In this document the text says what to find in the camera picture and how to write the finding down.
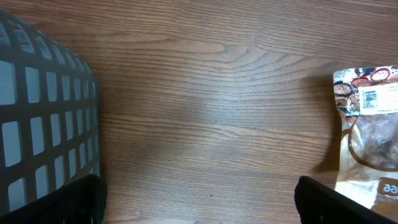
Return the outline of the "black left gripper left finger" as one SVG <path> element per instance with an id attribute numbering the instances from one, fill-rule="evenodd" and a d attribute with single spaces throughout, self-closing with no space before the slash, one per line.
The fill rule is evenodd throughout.
<path id="1" fill-rule="evenodd" d="M 1 217 L 1 223 L 102 224 L 108 188 L 104 179 L 86 175 Z"/>

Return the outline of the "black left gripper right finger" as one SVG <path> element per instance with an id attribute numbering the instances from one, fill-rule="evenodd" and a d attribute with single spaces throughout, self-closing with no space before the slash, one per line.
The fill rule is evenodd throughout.
<path id="1" fill-rule="evenodd" d="M 294 200 L 302 224 L 397 224 L 308 176 L 301 176 Z"/>

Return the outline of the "brown white snack bag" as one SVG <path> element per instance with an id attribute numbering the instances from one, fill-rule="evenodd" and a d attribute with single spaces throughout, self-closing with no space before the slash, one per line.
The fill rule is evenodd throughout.
<path id="1" fill-rule="evenodd" d="M 341 117 L 335 190 L 397 221 L 397 66 L 359 67 L 333 74 Z"/>

